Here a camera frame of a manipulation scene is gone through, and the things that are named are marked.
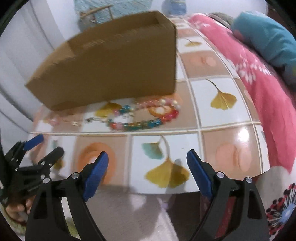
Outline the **left hand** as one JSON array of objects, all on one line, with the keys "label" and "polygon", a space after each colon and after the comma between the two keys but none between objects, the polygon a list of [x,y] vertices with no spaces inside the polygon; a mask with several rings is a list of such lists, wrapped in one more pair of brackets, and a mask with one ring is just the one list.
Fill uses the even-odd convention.
[{"label": "left hand", "polygon": [[16,222],[27,222],[28,220],[28,216],[30,214],[30,210],[32,208],[33,202],[34,202],[34,198],[30,197],[29,199],[27,199],[25,201],[25,204],[22,203],[11,203],[10,205],[8,205],[5,210],[8,214],[8,216],[16,221]]}]

